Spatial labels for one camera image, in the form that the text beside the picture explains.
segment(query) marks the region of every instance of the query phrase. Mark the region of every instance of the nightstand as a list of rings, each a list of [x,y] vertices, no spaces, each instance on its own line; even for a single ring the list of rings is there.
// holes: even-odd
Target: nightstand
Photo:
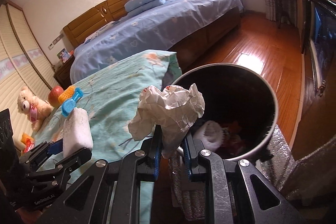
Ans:
[[[75,57],[72,56],[66,61],[54,74],[54,78],[59,82],[60,86],[65,90],[71,85],[70,68]]]

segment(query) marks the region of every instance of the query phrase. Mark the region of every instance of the bed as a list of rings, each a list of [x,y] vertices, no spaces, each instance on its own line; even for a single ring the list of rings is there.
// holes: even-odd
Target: bed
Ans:
[[[75,83],[102,68],[146,49],[177,52],[183,71],[240,24],[239,0],[168,0],[127,18],[127,0],[106,0],[74,19],[63,30],[75,48],[70,70]],[[86,37],[106,23],[120,21],[88,43]]]

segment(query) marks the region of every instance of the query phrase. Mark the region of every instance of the crumpled tissue paper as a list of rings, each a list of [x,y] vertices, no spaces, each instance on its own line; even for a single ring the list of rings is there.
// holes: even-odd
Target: crumpled tissue paper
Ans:
[[[144,139],[155,124],[162,129],[162,156],[169,158],[180,145],[189,128],[204,113],[204,99],[196,84],[189,90],[170,85],[160,91],[150,85],[140,93],[135,117],[128,124],[128,131],[135,141]]]

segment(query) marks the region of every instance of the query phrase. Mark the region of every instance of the wardrobe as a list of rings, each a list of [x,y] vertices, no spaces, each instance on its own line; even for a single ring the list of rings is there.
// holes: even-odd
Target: wardrobe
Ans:
[[[18,113],[17,97],[23,86],[43,100],[58,85],[54,71],[19,7],[0,6],[0,110],[9,108],[13,140],[18,149],[23,133],[32,134],[31,122]]]

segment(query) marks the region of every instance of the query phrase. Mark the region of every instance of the wooden floor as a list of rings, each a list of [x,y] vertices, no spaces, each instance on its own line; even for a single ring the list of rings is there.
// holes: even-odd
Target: wooden floor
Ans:
[[[263,14],[246,14],[241,27],[217,42],[189,69],[210,63],[234,63],[254,70],[276,92],[278,125],[289,143],[295,127],[301,90],[301,49],[297,28],[282,24],[281,29]],[[180,208],[173,208],[168,161],[161,160],[155,182],[151,224],[201,224],[188,222]]]

